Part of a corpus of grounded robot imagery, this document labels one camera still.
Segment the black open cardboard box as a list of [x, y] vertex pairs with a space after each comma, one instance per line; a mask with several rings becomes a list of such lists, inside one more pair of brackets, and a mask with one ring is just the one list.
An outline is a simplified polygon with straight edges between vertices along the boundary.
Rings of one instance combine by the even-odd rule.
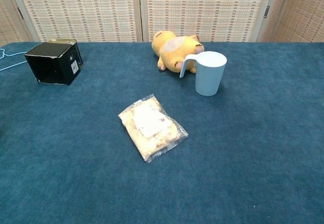
[[83, 67], [75, 39], [42, 42], [25, 58], [39, 83], [70, 85]]

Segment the clear plastic snack bag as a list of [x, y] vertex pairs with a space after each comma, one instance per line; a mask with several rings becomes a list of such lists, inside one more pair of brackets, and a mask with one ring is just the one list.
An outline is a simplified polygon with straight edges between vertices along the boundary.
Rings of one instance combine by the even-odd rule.
[[147, 163], [188, 137], [187, 131], [167, 114], [153, 94], [134, 102], [118, 117]]

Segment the yellow plush toy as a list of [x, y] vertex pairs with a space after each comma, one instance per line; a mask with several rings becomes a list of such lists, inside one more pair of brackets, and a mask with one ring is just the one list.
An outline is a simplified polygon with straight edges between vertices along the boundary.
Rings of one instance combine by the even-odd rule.
[[154, 34], [151, 47], [158, 56], [158, 69], [168, 69], [176, 73], [181, 72], [187, 55], [205, 51], [197, 35], [176, 36], [168, 30], [157, 31]]

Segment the woven bamboo screen panel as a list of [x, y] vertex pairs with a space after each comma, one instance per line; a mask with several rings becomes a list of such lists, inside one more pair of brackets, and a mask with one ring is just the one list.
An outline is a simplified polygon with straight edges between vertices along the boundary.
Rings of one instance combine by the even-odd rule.
[[256, 42], [270, 0], [140, 0], [142, 35], [159, 30], [198, 35], [202, 42]]
[[324, 0], [268, 0], [267, 6], [256, 41], [324, 42]]
[[15, 0], [35, 42], [141, 42], [140, 0]]
[[0, 47], [14, 42], [33, 41], [17, 7], [15, 0], [0, 0]]

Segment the dark blue table cloth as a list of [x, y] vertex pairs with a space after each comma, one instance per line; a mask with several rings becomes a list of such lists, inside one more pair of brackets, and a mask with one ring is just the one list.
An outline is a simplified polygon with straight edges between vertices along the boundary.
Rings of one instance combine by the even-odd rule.
[[[324, 42], [204, 43], [216, 95], [150, 43], [79, 43], [71, 85], [0, 72], [0, 224], [324, 224]], [[188, 138], [146, 163], [119, 113], [150, 94]]]

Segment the light blue handled cup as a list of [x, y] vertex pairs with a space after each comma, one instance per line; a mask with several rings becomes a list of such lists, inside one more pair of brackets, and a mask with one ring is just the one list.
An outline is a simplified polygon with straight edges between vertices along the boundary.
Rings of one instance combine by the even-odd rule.
[[189, 54], [185, 57], [179, 78], [184, 77], [186, 66], [190, 60], [195, 61], [195, 90], [203, 96], [213, 96], [217, 93], [227, 58], [218, 52], [205, 51], [199, 54]]

